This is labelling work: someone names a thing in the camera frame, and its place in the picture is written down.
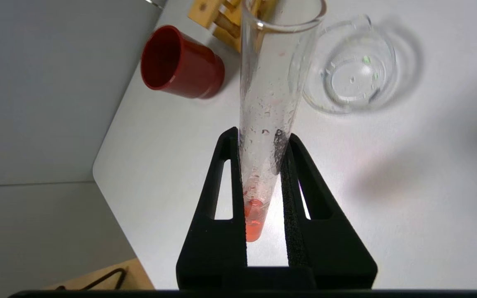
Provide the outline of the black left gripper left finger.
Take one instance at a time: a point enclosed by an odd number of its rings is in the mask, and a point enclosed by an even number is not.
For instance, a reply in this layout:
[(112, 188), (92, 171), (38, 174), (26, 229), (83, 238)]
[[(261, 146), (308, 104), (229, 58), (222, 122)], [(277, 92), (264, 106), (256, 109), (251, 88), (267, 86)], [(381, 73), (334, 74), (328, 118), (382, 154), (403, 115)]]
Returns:
[[(218, 138), (193, 219), (176, 263), (180, 290), (223, 287), (230, 273), (247, 266), (246, 220), (238, 153), (238, 129)], [(215, 219), (223, 167), (231, 166), (230, 219)]]

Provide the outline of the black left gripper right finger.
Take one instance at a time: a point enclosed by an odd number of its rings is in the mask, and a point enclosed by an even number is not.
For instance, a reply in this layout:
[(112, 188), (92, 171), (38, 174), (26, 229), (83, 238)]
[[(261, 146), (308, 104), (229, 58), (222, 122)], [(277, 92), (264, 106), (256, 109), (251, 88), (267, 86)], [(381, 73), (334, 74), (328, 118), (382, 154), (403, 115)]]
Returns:
[(320, 290), (370, 289), (377, 263), (295, 134), (284, 155), (281, 181), (289, 266), (310, 270)]

